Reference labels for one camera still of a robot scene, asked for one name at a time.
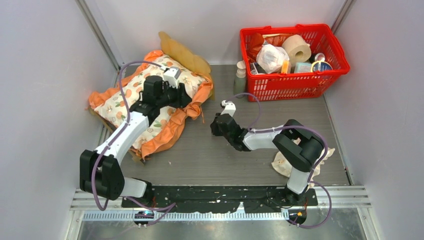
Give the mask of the cream frilled small pillow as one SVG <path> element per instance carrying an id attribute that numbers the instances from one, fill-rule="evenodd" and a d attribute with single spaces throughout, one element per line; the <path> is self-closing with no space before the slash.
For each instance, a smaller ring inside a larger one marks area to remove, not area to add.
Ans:
<path id="1" fill-rule="evenodd" d="M 320 161 L 320 163 L 318 164 L 317 167 L 315 167 L 313 174 L 312 174 L 312 178 L 311 180 L 313 180 L 313 178 L 315 176 L 318 176 L 321 172 L 321 166 L 325 164 L 325 161 L 330 158 L 334 152 L 335 152 L 335 148 L 329 148 L 327 151 L 327 154 L 325 155 L 325 157 Z M 275 171 L 277 171 L 280 175 L 283 175 L 287 178 L 290 177 L 291 175 L 291 171 L 292 171 L 292 165 L 288 162 L 288 160 L 286 159 L 286 157 L 281 153 L 281 152 L 277 152 L 273 162 L 271 163 L 271 166 L 273 167 L 273 169 Z"/>

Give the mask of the orange fruit print cushion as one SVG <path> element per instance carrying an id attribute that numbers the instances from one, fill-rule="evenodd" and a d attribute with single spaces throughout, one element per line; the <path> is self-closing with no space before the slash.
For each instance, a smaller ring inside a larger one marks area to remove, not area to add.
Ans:
<path id="1" fill-rule="evenodd" d="M 149 52 L 145 63 L 138 66 L 134 73 L 121 80 L 122 89 L 111 87 L 105 92 L 94 91 L 88 97 L 90 108 L 114 127 L 126 122 L 135 113 L 147 115 L 149 126 L 132 144 L 130 151 L 139 158 L 171 148 L 183 133 L 185 120 L 196 119 L 202 115 L 201 105 L 210 97 L 214 87 L 210 76 L 191 71 L 182 63 L 161 50 Z M 142 100 L 145 81 L 150 77 L 164 76 L 165 68 L 176 67 L 180 70 L 178 83 L 185 87 L 186 98 L 190 99 L 185 107 L 172 106 Z"/>

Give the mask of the wooden pet bed frame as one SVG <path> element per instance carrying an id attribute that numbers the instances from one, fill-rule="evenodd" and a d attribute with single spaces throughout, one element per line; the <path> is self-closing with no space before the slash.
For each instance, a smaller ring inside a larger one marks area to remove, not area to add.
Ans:
<path id="1" fill-rule="evenodd" d="M 172 57 L 173 59 L 175 59 L 179 63 L 183 64 L 183 66 L 188 68 L 189 70 L 191 70 L 193 72 L 198 71 L 201 74 L 205 74 L 212 79 L 212 77 L 211 77 L 211 67 L 206 60 L 204 60 L 201 56 L 192 53 L 191 50 L 189 50 L 186 46 L 184 46 L 182 43 L 178 42 L 177 40 L 172 39 L 167 33 L 161 31 L 161 32 L 159 32 L 158 35 L 159 35 L 159 38 L 160 38 L 160 46 L 161 46 L 161 49 L 159 51 L 163 51 L 166 55 Z M 126 72 L 130 76 L 135 71 L 131 72 L 129 69 L 127 69 Z M 212 99 L 213 95 L 214 95 L 214 88 L 212 90 L 212 94 L 209 96 L 208 99 Z M 109 130 L 111 132 L 115 131 L 115 129 L 117 127 L 114 127 L 113 125 L 111 125 L 110 123 L 105 121 L 102 117 L 100 117 L 92 109 L 91 109 L 91 111 L 94 115 L 96 115 L 98 118 L 101 119 L 101 121 L 103 122 L 103 125 L 105 127 L 109 128 Z M 132 155 L 133 160 L 136 161 L 136 162 L 142 162 L 142 161 L 146 160 L 147 157 L 148 157 L 147 156 L 145 159 L 142 159 L 142 158 L 138 157 L 130 149 L 128 150 L 128 152 Z"/>

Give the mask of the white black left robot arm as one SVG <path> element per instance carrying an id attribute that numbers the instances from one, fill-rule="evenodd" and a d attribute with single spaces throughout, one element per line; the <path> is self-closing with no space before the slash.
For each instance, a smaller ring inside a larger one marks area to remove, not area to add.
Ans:
<path id="1" fill-rule="evenodd" d="M 146 78 L 139 99 L 131 105 L 125 121 L 95 150 L 85 150 L 79 160 L 82 191 L 108 200 L 134 197 L 141 207 L 153 202 L 151 184 L 123 175 L 121 162 L 136 139 L 148 129 L 164 107 L 185 108 L 192 101 L 185 85 L 170 75 Z"/>

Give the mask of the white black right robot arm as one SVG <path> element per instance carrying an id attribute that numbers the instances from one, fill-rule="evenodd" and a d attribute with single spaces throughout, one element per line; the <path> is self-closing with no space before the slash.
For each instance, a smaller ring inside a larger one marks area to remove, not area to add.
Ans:
<path id="1" fill-rule="evenodd" d="M 328 144 L 315 130 L 290 119 L 284 125 L 267 129 L 240 127 L 228 113 L 218 113 L 211 125 L 214 136 L 224 137 L 237 151 L 277 149 L 291 165 L 284 187 L 285 198 L 299 205 L 306 197 L 312 174 L 328 152 Z"/>

